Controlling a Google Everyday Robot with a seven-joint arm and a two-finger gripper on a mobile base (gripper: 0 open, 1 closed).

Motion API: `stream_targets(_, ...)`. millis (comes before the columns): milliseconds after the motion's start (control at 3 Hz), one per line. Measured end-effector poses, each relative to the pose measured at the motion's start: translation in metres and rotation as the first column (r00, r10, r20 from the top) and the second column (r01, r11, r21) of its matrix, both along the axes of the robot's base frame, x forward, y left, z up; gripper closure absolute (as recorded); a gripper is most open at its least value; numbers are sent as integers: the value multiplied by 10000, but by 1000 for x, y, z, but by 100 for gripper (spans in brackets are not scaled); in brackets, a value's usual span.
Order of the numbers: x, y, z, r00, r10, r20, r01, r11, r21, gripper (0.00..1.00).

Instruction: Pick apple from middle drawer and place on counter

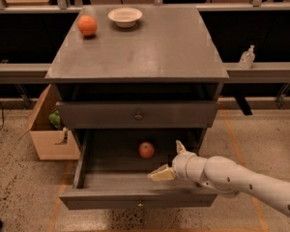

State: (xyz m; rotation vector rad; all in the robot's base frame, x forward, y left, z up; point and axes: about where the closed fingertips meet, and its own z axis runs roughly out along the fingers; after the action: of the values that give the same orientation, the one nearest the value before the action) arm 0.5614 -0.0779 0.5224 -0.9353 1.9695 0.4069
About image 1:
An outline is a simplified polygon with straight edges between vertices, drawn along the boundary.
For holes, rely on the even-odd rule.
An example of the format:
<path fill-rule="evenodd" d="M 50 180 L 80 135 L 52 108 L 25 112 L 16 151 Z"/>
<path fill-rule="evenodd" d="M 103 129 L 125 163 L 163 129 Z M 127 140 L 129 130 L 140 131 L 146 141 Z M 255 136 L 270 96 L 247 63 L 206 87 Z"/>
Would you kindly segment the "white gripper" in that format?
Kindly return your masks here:
<path fill-rule="evenodd" d="M 207 161 L 205 158 L 192 152 L 186 152 L 186 147 L 180 140 L 176 141 L 176 152 L 178 155 L 172 161 L 172 168 L 165 164 L 149 173 L 148 178 L 156 182 L 171 181 L 176 177 L 192 182 L 205 182 L 207 180 L 204 173 Z"/>

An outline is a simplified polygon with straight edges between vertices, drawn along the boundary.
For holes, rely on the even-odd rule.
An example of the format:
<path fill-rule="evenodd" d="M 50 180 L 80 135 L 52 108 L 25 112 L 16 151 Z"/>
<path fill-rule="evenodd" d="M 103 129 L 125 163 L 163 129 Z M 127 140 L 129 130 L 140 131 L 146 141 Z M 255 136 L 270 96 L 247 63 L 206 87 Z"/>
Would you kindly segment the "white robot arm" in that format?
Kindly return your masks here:
<path fill-rule="evenodd" d="M 176 141 L 177 156 L 148 175 L 152 181 L 175 178 L 194 182 L 228 197 L 243 192 L 290 218 L 290 183 L 253 172 L 235 161 L 214 156 L 208 159 L 188 151 Z"/>

